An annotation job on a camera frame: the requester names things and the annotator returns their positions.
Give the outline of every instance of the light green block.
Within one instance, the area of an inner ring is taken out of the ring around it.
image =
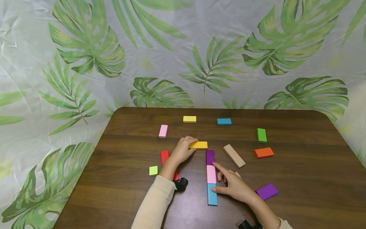
[[[267,143],[267,136],[265,129],[257,128],[257,137],[259,143]]]
[[[152,166],[149,168],[149,176],[156,176],[158,174],[158,166]]]

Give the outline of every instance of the purple block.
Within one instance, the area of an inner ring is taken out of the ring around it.
[[[263,199],[269,199],[278,193],[277,189],[273,184],[269,184],[260,188],[256,191],[256,193]]]
[[[212,165],[215,162],[213,150],[206,150],[206,165]]]

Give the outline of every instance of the black object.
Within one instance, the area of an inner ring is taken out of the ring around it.
[[[252,227],[247,220],[244,220],[240,225],[239,229],[263,229],[262,225],[258,224]]]
[[[175,184],[175,187],[177,188],[177,191],[184,191],[188,185],[188,180],[182,177],[178,181],[173,181]]]

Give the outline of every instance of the light blue block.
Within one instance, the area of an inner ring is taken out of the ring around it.
[[[231,126],[231,119],[230,118],[218,118],[217,125],[218,126]]]
[[[207,204],[217,206],[217,194],[211,191],[216,184],[207,184]]]

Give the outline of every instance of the child's arm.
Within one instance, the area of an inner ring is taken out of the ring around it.
[[[192,155],[196,149],[189,145],[198,141],[187,136],[182,138],[143,199],[131,229],[160,229],[165,212],[170,204],[175,184],[172,182],[177,167]]]
[[[214,187],[212,191],[226,194],[246,203],[255,213],[259,223],[265,229],[291,229],[287,221],[281,220],[269,206],[241,178],[238,172],[225,169],[218,163],[212,163],[218,170],[217,180],[224,180],[227,187]]]

